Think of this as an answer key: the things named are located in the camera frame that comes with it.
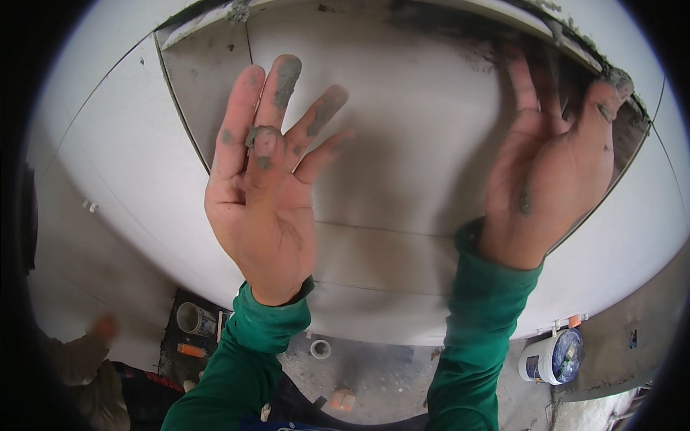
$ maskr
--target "green sleeve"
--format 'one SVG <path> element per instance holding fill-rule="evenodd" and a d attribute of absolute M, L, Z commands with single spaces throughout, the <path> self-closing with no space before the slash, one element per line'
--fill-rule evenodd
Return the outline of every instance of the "green sleeve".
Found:
<path fill-rule="evenodd" d="M 483 219 L 476 220 L 455 237 L 460 258 L 448 304 L 446 347 L 428 392 L 427 430 L 498 431 L 498 374 L 542 271 L 542 266 L 512 270 L 479 258 L 474 249 L 482 225 Z"/>
<path fill-rule="evenodd" d="M 172 405 L 162 430 L 237 430 L 248 414 L 259 417 L 280 380 L 275 355 L 311 322 L 306 295 L 313 288 L 309 277 L 288 305 L 268 307 L 254 300 L 245 282 L 204 376 Z"/>

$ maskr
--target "dirty hand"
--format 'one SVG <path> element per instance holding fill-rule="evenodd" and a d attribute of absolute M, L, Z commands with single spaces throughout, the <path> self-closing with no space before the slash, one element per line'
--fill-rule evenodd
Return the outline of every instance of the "dirty hand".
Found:
<path fill-rule="evenodd" d="M 613 174 L 611 122 L 633 83 L 622 70 L 607 71 L 587 89 L 579 117 L 563 119 L 546 62 L 531 61 L 530 74 L 521 49 L 504 51 L 517 116 L 489 175 L 477 251 L 529 270 L 604 195 Z"/>
<path fill-rule="evenodd" d="M 120 333 L 120 327 L 115 316 L 108 313 L 94 320 L 88 333 L 96 335 L 109 346 Z"/>
<path fill-rule="evenodd" d="M 211 228 L 264 305 L 289 302 L 314 270 L 311 186 L 340 144 L 353 138 L 351 131 L 340 132 L 299 162 L 348 98 L 343 87 L 331 86 L 283 137 L 285 110 L 301 69 L 297 57 L 282 55 L 265 83 L 259 66 L 238 76 L 206 186 Z"/>

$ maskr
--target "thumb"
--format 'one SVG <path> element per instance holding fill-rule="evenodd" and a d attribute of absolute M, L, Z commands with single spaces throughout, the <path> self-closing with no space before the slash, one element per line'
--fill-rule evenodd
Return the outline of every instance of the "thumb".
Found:
<path fill-rule="evenodd" d="M 571 133 L 577 142 L 578 151 L 587 154 L 601 154 L 612 140 L 613 120 L 618 109 L 633 94 L 633 80 L 621 69 L 605 70 L 593 82 L 584 96 L 582 113 Z"/>
<path fill-rule="evenodd" d="M 249 148 L 247 209 L 275 208 L 278 189 L 285 175 L 282 168 L 285 158 L 283 135 L 271 126 L 250 126 L 245 145 Z"/>

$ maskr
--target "paint bucket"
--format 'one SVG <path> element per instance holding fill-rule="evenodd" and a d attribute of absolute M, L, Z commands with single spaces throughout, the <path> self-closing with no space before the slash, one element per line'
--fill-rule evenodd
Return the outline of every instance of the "paint bucket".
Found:
<path fill-rule="evenodd" d="M 209 311 L 185 302 L 177 309 L 177 326 L 188 334 L 208 337 L 215 333 L 216 320 Z"/>
<path fill-rule="evenodd" d="M 331 355 L 331 345 L 326 340 L 316 340 L 311 343 L 309 351 L 316 359 L 325 359 Z"/>
<path fill-rule="evenodd" d="M 522 351 L 517 372 L 523 380 L 562 385 L 575 378 L 584 359 L 582 335 L 576 329 L 530 344 Z"/>

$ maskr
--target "dark fabric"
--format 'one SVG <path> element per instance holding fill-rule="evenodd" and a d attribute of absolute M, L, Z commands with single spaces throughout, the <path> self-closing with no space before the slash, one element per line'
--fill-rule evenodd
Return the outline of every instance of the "dark fabric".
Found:
<path fill-rule="evenodd" d="M 122 381 L 132 431 L 160 430 L 170 407 L 184 395 L 172 380 L 122 362 L 113 362 Z"/>
<path fill-rule="evenodd" d="M 423 431 L 428 421 L 428 414 L 426 413 L 404 421 L 384 425 L 355 425 L 339 421 L 310 403 L 284 372 L 278 383 L 278 391 L 276 391 L 268 403 L 270 404 L 270 414 L 268 415 L 270 422 L 302 422 L 320 428 L 330 428 L 339 431 Z"/>

